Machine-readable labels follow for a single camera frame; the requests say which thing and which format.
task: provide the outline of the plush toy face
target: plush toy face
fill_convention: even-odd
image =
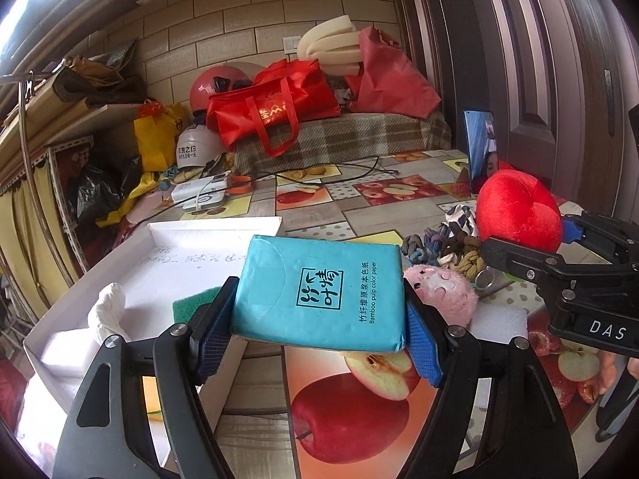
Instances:
[[[424,304],[434,306],[448,325],[467,326],[477,307],[477,294],[461,274],[429,265],[415,265],[404,272]]]
[[[479,236],[514,241],[529,248],[556,252],[563,231],[555,199],[539,180],[520,171],[499,171],[477,198]]]

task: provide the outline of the plaid blanket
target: plaid blanket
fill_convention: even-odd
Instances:
[[[290,125],[268,128],[273,146],[290,136]],[[389,113],[345,113],[300,124],[298,142],[282,156],[264,153],[257,135],[240,140],[235,166],[240,174],[277,173],[409,151],[450,149],[450,127],[436,111],[420,120]]]

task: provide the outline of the pink plush toy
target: pink plush toy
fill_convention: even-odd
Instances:
[[[421,301],[437,308],[449,325],[470,323],[477,307],[477,294],[462,274],[419,264],[407,269],[404,277]]]

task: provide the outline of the square logo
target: square logo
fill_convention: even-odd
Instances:
[[[343,270],[302,268],[297,306],[339,310],[342,306]]]

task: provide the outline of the bag handle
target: bag handle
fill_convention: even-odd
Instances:
[[[295,142],[297,142],[297,137],[300,134],[300,121],[297,119],[297,114],[295,113],[295,104],[293,103],[291,88],[288,85],[288,77],[285,77],[280,81],[280,88],[282,89],[282,100],[286,107],[286,114],[288,115],[288,120],[291,123],[291,136],[275,148],[273,148],[271,140],[268,137],[266,127],[264,127],[264,122],[262,121],[258,107],[255,104],[255,99],[253,97],[247,97],[246,99],[248,112],[250,113],[255,129],[258,132],[258,137],[260,137],[260,141],[264,147],[264,152],[273,158],[284,154]]]

